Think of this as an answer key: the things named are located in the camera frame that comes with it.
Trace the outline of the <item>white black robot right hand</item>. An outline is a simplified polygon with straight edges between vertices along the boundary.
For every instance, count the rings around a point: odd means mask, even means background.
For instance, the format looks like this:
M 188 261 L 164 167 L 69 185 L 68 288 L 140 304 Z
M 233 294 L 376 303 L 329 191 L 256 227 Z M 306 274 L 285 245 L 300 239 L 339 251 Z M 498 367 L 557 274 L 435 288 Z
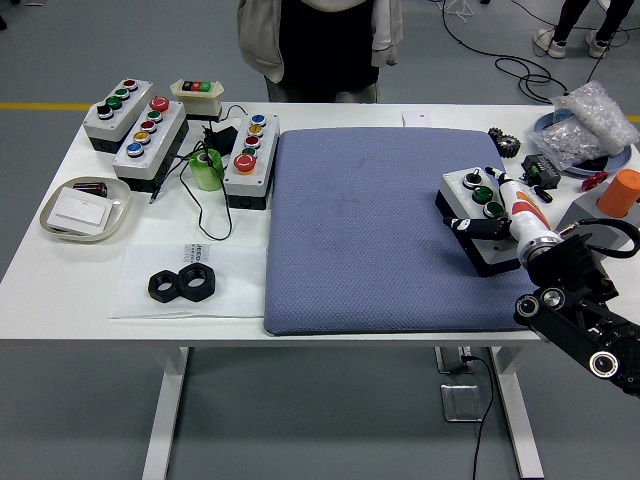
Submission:
M 555 245 L 562 241 L 554 232 L 535 202 L 520 184 L 505 172 L 486 167 L 485 172 L 497 181 L 505 211 L 502 219 L 461 219 L 444 217 L 443 223 L 454 232 L 480 240 L 502 240 L 511 236 L 518 243 L 518 252 L 526 247 Z

